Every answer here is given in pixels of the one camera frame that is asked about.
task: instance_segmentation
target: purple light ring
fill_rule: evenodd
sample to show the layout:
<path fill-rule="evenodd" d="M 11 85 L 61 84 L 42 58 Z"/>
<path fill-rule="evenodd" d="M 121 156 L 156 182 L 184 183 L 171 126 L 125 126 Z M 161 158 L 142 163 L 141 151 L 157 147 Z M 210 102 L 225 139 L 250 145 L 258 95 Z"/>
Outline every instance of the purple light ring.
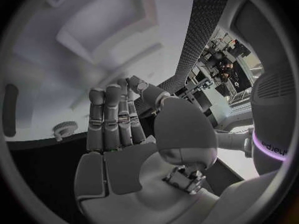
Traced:
<path fill-rule="evenodd" d="M 276 153 L 273 153 L 267 149 L 264 148 L 264 146 L 262 145 L 262 143 L 259 141 L 259 139 L 257 138 L 256 134 L 255 134 L 255 130 L 253 130 L 252 132 L 252 139 L 253 139 L 253 142 L 255 143 L 256 147 L 261 150 L 264 154 L 274 158 L 274 159 L 277 159 L 277 160 L 280 160 L 280 161 L 285 161 L 286 157 L 282 157 L 281 155 L 279 154 L 276 154 Z"/>

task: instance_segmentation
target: black vent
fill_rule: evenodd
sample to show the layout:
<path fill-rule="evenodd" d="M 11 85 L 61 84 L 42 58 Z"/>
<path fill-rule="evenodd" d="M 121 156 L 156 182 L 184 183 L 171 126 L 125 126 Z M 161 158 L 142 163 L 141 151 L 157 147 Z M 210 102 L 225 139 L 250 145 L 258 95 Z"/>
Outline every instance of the black vent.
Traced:
<path fill-rule="evenodd" d="M 259 84 L 258 96 L 270 99 L 288 96 L 295 91 L 293 76 L 290 71 L 284 71 L 264 77 Z"/>

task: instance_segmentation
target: glowing purple strip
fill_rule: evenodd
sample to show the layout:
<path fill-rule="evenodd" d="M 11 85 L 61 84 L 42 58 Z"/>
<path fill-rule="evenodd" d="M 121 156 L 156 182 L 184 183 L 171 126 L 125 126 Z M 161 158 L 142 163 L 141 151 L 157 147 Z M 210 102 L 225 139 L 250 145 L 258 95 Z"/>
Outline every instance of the glowing purple strip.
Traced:
<path fill-rule="evenodd" d="M 253 130 L 253 132 L 252 132 L 252 139 L 253 139 L 255 145 L 258 147 L 258 149 L 261 150 L 264 154 L 266 154 L 274 159 L 277 159 L 280 161 L 285 161 L 286 157 L 283 157 L 279 154 L 273 153 L 273 152 L 269 151 L 268 149 L 266 149 L 264 147 L 264 145 L 262 145 L 262 142 L 259 141 L 259 139 L 257 138 L 257 136 L 255 134 L 255 130 Z"/>

